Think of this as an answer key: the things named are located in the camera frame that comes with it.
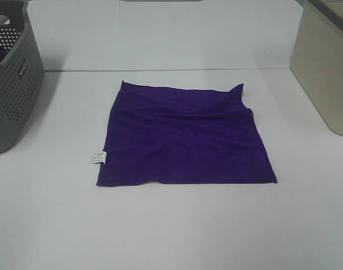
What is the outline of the purple microfiber towel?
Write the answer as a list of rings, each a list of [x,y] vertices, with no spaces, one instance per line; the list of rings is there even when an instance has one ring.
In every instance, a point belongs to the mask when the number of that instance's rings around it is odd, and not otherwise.
[[[276,183],[242,94],[242,84],[220,92],[122,82],[96,184]]]

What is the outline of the grey perforated plastic basket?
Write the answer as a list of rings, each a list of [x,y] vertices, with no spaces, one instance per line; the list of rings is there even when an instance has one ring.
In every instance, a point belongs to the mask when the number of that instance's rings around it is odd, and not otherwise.
[[[22,133],[38,98],[44,67],[28,16],[28,1],[0,1],[0,153]]]

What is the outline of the beige plastic bin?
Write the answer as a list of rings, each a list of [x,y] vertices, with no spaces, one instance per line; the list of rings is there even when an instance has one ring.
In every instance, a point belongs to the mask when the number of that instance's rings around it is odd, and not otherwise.
[[[305,1],[290,69],[327,127],[343,136],[343,1]]]

